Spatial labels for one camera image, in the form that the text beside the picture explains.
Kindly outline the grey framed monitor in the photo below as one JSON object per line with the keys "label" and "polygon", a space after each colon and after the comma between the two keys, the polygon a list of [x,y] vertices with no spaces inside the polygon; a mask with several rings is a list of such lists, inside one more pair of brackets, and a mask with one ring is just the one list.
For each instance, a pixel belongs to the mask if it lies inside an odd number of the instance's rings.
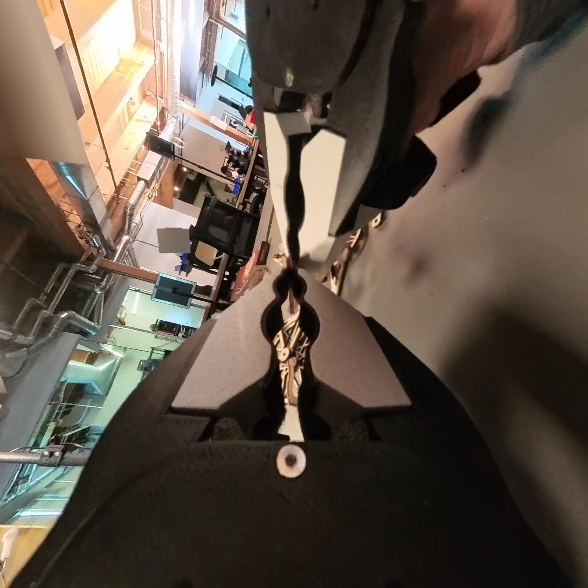
{"label": "grey framed monitor", "polygon": [[192,281],[158,273],[153,285],[151,300],[188,310],[192,305],[195,291],[196,283]]}

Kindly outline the grey metal bar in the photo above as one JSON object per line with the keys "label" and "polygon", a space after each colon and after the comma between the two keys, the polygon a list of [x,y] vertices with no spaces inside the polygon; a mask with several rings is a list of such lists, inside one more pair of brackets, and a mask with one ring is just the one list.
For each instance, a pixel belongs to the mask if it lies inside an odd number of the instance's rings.
{"label": "grey metal bar", "polygon": [[49,446],[27,452],[1,452],[2,465],[37,465],[40,467],[78,467],[84,466],[91,452],[66,451],[64,446]]}

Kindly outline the brown printed cardboard box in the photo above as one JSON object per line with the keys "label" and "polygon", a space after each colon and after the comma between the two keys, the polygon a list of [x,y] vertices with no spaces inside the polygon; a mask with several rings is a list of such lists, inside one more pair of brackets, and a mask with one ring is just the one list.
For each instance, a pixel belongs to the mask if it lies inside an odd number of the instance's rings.
{"label": "brown printed cardboard box", "polygon": [[269,242],[262,241],[246,264],[237,272],[231,291],[232,303],[242,298],[269,273],[267,265],[269,245]]}

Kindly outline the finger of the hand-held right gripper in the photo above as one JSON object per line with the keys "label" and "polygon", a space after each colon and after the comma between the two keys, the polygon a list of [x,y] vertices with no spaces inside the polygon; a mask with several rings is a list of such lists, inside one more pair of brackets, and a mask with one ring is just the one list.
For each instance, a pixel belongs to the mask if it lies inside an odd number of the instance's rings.
{"label": "finger of the hand-held right gripper", "polygon": [[319,272],[336,242],[330,229],[346,139],[321,129],[304,147],[300,180],[304,216],[299,229],[299,268]]}
{"label": "finger of the hand-held right gripper", "polygon": [[311,126],[302,112],[265,112],[265,159],[277,225],[287,254],[300,255],[305,215],[300,178],[302,150]]}

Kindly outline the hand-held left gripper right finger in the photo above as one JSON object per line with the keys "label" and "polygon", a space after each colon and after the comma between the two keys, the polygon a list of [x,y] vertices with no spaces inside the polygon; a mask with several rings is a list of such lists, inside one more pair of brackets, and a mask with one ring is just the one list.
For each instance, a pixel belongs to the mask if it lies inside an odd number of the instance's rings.
{"label": "hand-held left gripper right finger", "polygon": [[299,394],[306,440],[328,440],[362,420],[408,410],[412,402],[366,318],[301,270],[301,309],[313,327],[307,377]]}

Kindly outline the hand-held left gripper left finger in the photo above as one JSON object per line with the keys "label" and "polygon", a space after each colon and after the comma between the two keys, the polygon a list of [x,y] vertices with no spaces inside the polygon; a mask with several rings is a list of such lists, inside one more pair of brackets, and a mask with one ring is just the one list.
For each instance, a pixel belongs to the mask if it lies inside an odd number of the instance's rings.
{"label": "hand-held left gripper left finger", "polygon": [[285,416],[271,333],[282,325],[278,274],[261,282],[216,320],[171,402],[171,412],[236,421],[251,440],[275,440]]}

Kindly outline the black cube enclosure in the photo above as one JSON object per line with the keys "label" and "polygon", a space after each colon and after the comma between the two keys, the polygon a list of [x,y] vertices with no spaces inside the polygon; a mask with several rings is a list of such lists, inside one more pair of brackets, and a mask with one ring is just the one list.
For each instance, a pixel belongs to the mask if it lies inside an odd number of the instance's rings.
{"label": "black cube enclosure", "polygon": [[213,196],[205,196],[196,224],[189,228],[192,248],[204,243],[234,258],[249,258],[261,216],[238,209]]}

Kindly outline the person's right hand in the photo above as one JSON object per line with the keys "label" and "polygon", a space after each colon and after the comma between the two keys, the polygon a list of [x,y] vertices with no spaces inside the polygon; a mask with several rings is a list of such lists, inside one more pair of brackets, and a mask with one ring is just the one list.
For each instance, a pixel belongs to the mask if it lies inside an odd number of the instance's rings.
{"label": "person's right hand", "polygon": [[410,135],[434,124],[444,94],[498,60],[517,27],[516,1],[425,1],[411,58],[415,101]]}

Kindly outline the wooden bicycle model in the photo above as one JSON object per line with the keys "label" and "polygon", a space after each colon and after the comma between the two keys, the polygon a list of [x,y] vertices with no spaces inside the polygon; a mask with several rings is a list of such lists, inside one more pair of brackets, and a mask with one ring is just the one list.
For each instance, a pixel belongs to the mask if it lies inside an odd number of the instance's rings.
{"label": "wooden bicycle model", "polygon": [[[280,245],[278,253],[273,256],[273,260],[281,269],[285,269],[286,257],[287,255],[285,254],[283,246]],[[249,290],[247,295],[257,289],[264,280],[268,281],[266,278],[272,276],[269,267],[268,269],[269,273],[265,275],[258,285]],[[282,318],[282,327],[273,337],[273,347],[277,354],[281,388],[285,404],[287,406],[298,407],[300,390],[303,385],[303,377],[305,376],[306,358],[310,349],[311,341],[301,325],[299,303],[298,312],[295,315],[290,316],[287,301],[286,314],[283,314]]]}

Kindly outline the silver ventilation duct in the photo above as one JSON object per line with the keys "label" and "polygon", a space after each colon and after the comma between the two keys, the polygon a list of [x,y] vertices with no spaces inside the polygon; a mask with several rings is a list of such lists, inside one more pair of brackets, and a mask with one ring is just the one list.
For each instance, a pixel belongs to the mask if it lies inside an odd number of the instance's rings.
{"label": "silver ventilation duct", "polygon": [[[40,297],[28,299],[13,327],[1,329],[2,341],[14,342],[21,346],[12,351],[1,350],[1,376],[3,378],[15,376],[31,357],[49,342],[52,342],[57,334],[63,332],[66,327],[76,327],[85,334],[94,335],[99,332],[103,321],[105,294],[111,287],[114,277],[128,276],[129,270],[139,269],[133,253],[132,231],[136,207],[147,188],[148,184],[144,180],[138,180],[131,197],[128,199],[123,212],[123,236],[112,259],[106,259],[100,254],[99,258],[91,265],[86,265],[83,262],[60,263]],[[75,311],[54,313],[74,275],[78,272],[93,274],[97,269],[104,269],[105,275],[99,283],[94,285],[91,290],[92,296],[87,300],[86,312],[93,312],[93,319],[90,320],[85,314]],[[22,320],[34,307],[40,307],[41,310],[30,334],[22,336],[16,333]]]}

